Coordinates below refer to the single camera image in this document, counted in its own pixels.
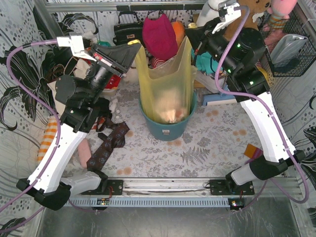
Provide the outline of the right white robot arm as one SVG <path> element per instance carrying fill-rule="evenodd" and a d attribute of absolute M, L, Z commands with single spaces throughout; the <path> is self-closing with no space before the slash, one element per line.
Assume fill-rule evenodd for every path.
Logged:
<path fill-rule="evenodd" d="M 248 114 L 260 139 L 263 153 L 254 161 L 226 175 L 220 182 L 229 194 L 247 191 L 255 179 L 268 180 L 305 158 L 296 149 L 277 117 L 270 88 L 261 71 L 256 67 L 258 59 L 266 50 L 261 33 L 253 28 L 243 28 L 235 40 L 221 68 L 227 72 L 227 85 L 238 103 Z"/>

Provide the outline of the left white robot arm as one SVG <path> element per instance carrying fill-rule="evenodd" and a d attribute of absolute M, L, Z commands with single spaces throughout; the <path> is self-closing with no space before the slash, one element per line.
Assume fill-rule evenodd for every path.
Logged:
<path fill-rule="evenodd" d="M 107 176 L 101 171 L 63 178 L 63 171 L 72 154 L 87 136 L 96 119 L 103 113 L 105 99 L 101 97 L 113 75 L 124 76 L 141 47 L 138 40 L 118 46 L 94 44 L 87 52 L 80 36 L 58 37 L 46 44 L 69 47 L 73 56 L 93 63 L 84 79 L 61 76 L 55 84 L 56 100 L 65 105 L 57 118 L 57 133 L 44 158 L 28 177 L 17 182 L 17 188 L 51 210 L 62 208 L 69 198 L 90 190 L 105 188 Z"/>

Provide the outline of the yellow trash bag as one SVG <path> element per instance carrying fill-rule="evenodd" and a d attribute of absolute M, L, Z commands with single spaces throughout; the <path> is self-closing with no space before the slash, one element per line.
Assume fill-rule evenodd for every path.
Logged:
<path fill-rule="evenodd" d="M 135 57 L 140 99 L 143 112 L 161 124 L 184 120 L 190 113 L 196 69 L 191 65 L 191 43 L 184 36 L 176 55 L 167 60 L 167 66 L 152 69 L 154 58 L 146 47 Z"/>

